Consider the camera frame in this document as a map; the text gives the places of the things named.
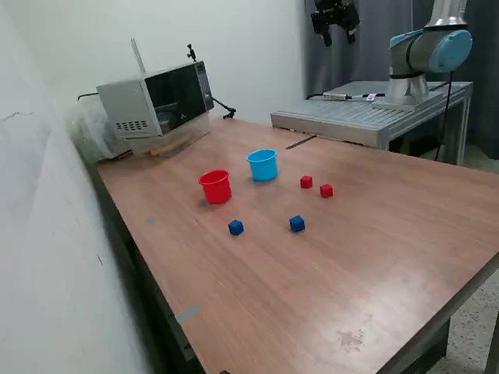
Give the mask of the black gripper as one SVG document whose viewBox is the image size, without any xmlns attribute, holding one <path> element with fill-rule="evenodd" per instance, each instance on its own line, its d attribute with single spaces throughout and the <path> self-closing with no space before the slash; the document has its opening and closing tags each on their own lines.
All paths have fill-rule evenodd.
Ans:
<svg viewBox="0 0 499 374">
<path fill-rule="evenodd" d="M 315 0 L 314 4 L 317 11 L 311 14 L 313 31 L 323 38 L 326 47 L 332 45 L 329 23 L 344 23 L 348 44 L 353 44 L 356 41 L 359 15 L 353 2 Z"/>
</svg>

